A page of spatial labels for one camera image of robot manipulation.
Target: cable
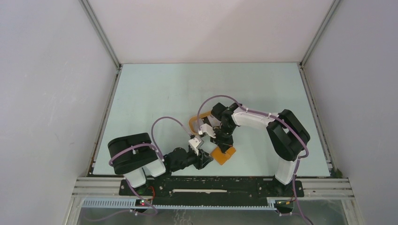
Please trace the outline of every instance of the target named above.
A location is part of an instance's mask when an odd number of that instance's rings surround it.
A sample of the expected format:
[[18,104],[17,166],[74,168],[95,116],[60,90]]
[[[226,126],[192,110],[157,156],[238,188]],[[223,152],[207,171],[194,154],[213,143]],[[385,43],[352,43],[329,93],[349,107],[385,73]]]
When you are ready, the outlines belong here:
[[129,185],[129,188],[130,188],[130,190],[133,192],[133,194],[135,195],[135,196],[137,196],[139,199],[141,199],[142,201],[144,201],[145,203],[146,203],[146,205],[148,205],[149,207],[151,207],[153,210],[155,210],[155,212],[154,213],[151,213],[151,214],[146,214],[146,213],[142,213],[142,212],[137,212],[137,211],[135,211],[135,214],[137,215],[137,214],[140,214],[140,215],[144,215],[144,216],[154,216],[154,215],[156,215],[156,214],[158,214],[158,210],[152,205],[152,204],[150,204],[147,200],[145,200],[143,197],[141,197],[135,190],[134,190],[134,188],[131,186],[131,184],[130,184],[130,181],[126,178],[126,182],[127,182],[127,185]]
[[109,165],[110,165],[111,167],[113,167],[113,161],[114,161],[115,159],[117,159],[119,156],[123,155],[124,153],[126,153],[126,152],[128,152],[128,151],[134,150],[134,149],[136,149],[136,148],[144,147],[144,146],[150,147],[151,149],[153,149],[153,150],[155,150],[155,151],[157,152],[157,148],[156,148],[153,144],[148,144],[148,143],[136,144],[136,145],[131,146],[131,147],[128,147],[128,148],[126,148],[125,150],[123,150],[123,151],[117,153],[116,155],[114,155],[114,156],[111,158],[111,160],[109,161]]
[[215,96],[213,96],[213,97],[210,97],[210,98],[206,99],[206,100],[202,103],[202,105],[199,107],[198,114],[196,115],[196,121],[197,121],[197,123],[198,123],[198,130],[200,129],[200,118],[199,118],[199,115],[200,115],[200,111],[202,110],[203,106],[206,104],[206,102],[210,101],[211,99],[213,99],[213,98],[219,98],[219,97],[223,97],[223,98],[226,97],[226,98],[229,98],[229,99],[231,99],[232,101],[236,102],[236,104],[240,107],[240,104],[236,101],[236,99],[234,99],[233,97],[228,96],[228,95],[215,95]]
[[305,150],[306,153],[305,153],[305,155],[303,155],[303,156],[297,157],[297,163],[296,163],[296,167],[294,168],[293,178],[292,178],[292,182],[293,182],[293,193],[294,193],[294,198],[296,199],[297,208],[298,208],[298,210],[299,210],[299,212],[300,212],[299,215],[301,215],[301,217],[303,218],[303,220],[308,221],[310,224],[313,224],[312,221],[309,220],[309,218],[306,217],[306,216],[304,215],[303,211],[301,210],[300,203],[299,203],[299,200],[298,200],[298,198],[297,198],[296,185],[295,185],[295,181],[296,181],[296,172],[297,172],[297,170],[299,169],[300,159],[306,158],[306,157],[308,157],[309,154],[310,154],[307,145],[306,145],[306,144],[304,143],[304,141],[300,138],[300,136],[299,136],[299,135],[298,135],[298,134],[297,134],[285,121],[283,121],[282,119],[278,118],[277,116],[272,115],[271,113],[259,112],[259,111],[251,110],[251,109],[248,109],[248,108],[244,108],[238,101],[236,101],[236,99],[234,99],[233,97],[228,96],[228,95],[215,95],[215,96],[212,96],[212,97],[206,99],[206,100],[202,103],[202,105],[200,106],[200,108],[199,108],[199,110],[198,110],[198,115],[197,115],[198,127],[200,127],[200,126],[199,126],[199,124],[200,124],[200,123],[199,123],[199,121],[200,121],[199,115],[200,115],[200,111],[202,110],[202,107],[205,105],[206,102],[210,101],[210,100],[213,99],[213,98],[218,98],[218,97],[224,97],[224,98],[226,97],[226,98],[231,99],[232,101],[234,101],[234,102],[239,106],[239,108],[241,108],[242,110],[245,110],[245,111],[248,112],[248,113],[255,113],[255,114],[259,114],[259,115],[263,115],[263,116],[271,117],[271,118],[275,119],[276,121],[278,121],[278,122],[280,122],[282,125],[284,125],[284,126],[297,138],[298,142],[300,142],[300,144],[303,146],[303,148],[304,148],[304,150]]
[[156,146],[157,152],[159,153],[159,158],[160,158],[162,161],[164,161],[163,154],[162,154],[162,152],[161,152],[161,150],[160,150],[158,144],[157,144],[156,141],[155,141],[155,137],[153,136],[153,128],[155,127],[155,124],[156,124],[158,121],[162,120],[162,119],[171,119],[171,120],[174,120],[174,121],[177,122],[180,126],[182,126],[182,128],[187,132],[187,134],[188,134],[189,136],[192,136],[192,133],[191,133],[180,121],[178,121],[177,119],[175,119],[175,118],[173,118],[173,117],[171,117],[171,116],[162,116],[162,117],[160,117],[159,119],[157,119],[157,120],[152,124],[152,128],[151,128],[151,137],[152,137],[153,144]]
[[149,187],[150,189],[152,189],[152,202],[153,202],[153,200],[155,199],[155,189],[152,187],[152,186],[150,186]]

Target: white table surface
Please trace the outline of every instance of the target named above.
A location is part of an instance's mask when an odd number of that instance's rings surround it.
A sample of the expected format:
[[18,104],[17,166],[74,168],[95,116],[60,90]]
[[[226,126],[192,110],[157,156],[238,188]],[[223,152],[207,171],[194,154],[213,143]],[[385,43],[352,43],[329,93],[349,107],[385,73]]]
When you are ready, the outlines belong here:
[[[93,174],[113,175],[107,144],[114,138],[147,132],[161,116],[172,116],[188,126],[204,100],[230,95],[249,108],[279,113],[289,109],[311,136],[310,156],[302,159],[298,176],[329,176],[321,142],[296,63],[179,63],[124,64],[99,148]],[[202,112],[229,99],[209,101]],[[163,154],[174,148],[188,149],[188,135],[172,120],[155,126],[155,140]],[[236,153],[224,165],[211,162],[202,170],[194,166],[173,175],[273,176],[278,155],[266,129],[238,127],[234,132]],[[202,149],[215,144],[205,138]]]

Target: orange object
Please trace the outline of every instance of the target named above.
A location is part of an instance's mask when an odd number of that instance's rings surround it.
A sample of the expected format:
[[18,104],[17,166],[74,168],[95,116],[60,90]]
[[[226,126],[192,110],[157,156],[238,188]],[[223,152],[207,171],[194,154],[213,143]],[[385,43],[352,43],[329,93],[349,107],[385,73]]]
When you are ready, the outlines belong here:
[[221,152],[219,147],[215,148],[210,154],[215,161],[217,161],[220,165],[223,165],[231,156],[236,152],[234,147],[230,147],[225,153]]
[[[208,111],[208,112],[204,112],[204,113],[200,114],[199,117],[202,119],[202,118],[208,117],[210,115],[211,115],[211,111]],[[196,120],[197,120],[196,118],[197,118],[197,116],[193,116],[192,118],[189,119],[189,122],[188,122],[189,128],[191,129],[192,133],[195,135],[198,134],[198,131],[197,130],[195,131],[195,129],[193,127],[193,123],[194,122],[196,123]]]

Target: metal bar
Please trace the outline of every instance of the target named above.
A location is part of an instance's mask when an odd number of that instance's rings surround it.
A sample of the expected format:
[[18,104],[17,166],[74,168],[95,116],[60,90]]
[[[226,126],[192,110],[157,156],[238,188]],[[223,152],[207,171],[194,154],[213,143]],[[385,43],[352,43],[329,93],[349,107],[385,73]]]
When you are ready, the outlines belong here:
[[97,32],[98,37],[100,38],[105,49],[107,50],[110,57],[112,58],[112,61],[114,62],[116,68],[119,69],[121,64],[116,56],[115,51],[113,50],[113,48],[109,42],[109,39],[107,38],[103,28],[101,27],[101,24],[99,23],[98,18],[95,15],[94,10],[92,9],[89,1],[88,0],[79,0],[79,1],[82,4],[82,7],[83,7],[84,11],[86,12],[92,26],[94,27],[95,31]]
[[101,125],[99,127],[98,133],[97,133],[97,141],[95,142],[94,148],[92,150],[92,159],[91,162],[89,163],[88,167],[87,167],[87,174],[90,174],[90,170],[93,169],[94,167],[94,163],[95,160],[97,158],[98,152],[99,152],[99,148],[101,146],[101,142],[102,142],[102,137],[104,136],[104,131],[105,131],[105,126],[107,124],[108,121],[108,117],[109,117],[109,112],[113,103],[113,99],[115,97],[115,93],[116,93],[116,87],[119,83],[120,80],[120,74],[122,73],[122,67],[120,67],[119,70],[117,70],[116,72],[116,77],[115,77],[115,81],[113,83],[112,89],[110,91],[109,94],[109,99],[108,99],[108,104],[105,108],[104,114],[103,114],[103,119],[101,122]]
[[326,139],[325,132],[322,127],[321,118],[319,117],[319,113],[318,113],[318,110],[316,107],[316,101],[315,101],[314,96],[311,91],[311,86],[309,84],[309,80],[306,76],[306,73],[305,73],[303,67],[299,64],[298,64],[298,70],[300,72],[301,80],[303,81],[304,89],[307,94],[308,102],[310,104],[311,112],[314,117],[316,128],[318,130],[318,135],[319,135],[319,139],[321,140],[325,158],[326,158],[326,160],[330,160],[333,168],[336,169],[337,168],[336,160],[335,160],[336,157],[333,155],[332,151],[330,151],[328,141]]
[[70,212],[72,211],[72,206],[73,206],[73,202],[74,201],[75,201],[75,198],[70,198],[69,205],[68,205],[68,208],[66,210],[65,217],[63,219],[62,225],[67,225],[68,224],[68,220],[69,220],[69,217],[70,217]]
[[301,60],[301,65],[305,66],[306,63],[308,62],[309,57],[311,56],[316,44],[318,43],[319,39],[321,38],[322,34],[326,30],[326,27],[328,26],[331,18],[333,17],[334,13],[337,10],[337,7],[341,3],[342,0],[334,0],[333,3],[331,4],[328,12],[325,15],[325,18],[323,19],[321,25],[319,26],[318,31],[315,34],[315,37],[313,38],[310,46],[308,47],[306,53],[304,54],[303,59]]
[[303,188],[351,188],[350,183],[303,183]]
[[81,204],[82,204],[81,198],[74,199],[68,221],[66,222],[67,225],[76,225],[78,223]]
[[296,180],[301,182],[350,182],[348,178],[300,178]]
[[[81,198],[130,198],[135,196],[119,196],[121,177],[81,177],[76,181],[72,197]],[[298,178],[303,184],[305,196],[303,200],[318,199],[354,199],[348,179],[332,178]]]
[[343,205],[348,225],[364,224],[355,200],[342,200],[341,204]]
[[117,180],[117,181],[121,181],[123,179],[123,177],[79,177],[77,178],[76,181],[91,181],[91,180]]
[[111,187],[119,188],[120,180],[117,181],[76,181],[75,187]]

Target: orange block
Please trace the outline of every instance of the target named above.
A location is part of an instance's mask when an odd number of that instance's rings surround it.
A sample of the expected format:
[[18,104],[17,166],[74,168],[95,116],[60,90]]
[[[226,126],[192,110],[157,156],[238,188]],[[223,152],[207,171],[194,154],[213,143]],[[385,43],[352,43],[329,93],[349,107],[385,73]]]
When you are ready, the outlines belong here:
[[219,147],[215,148],[210,154],[220,165],[223,165],[236,152],[234,147],[230,147],[225,153]]

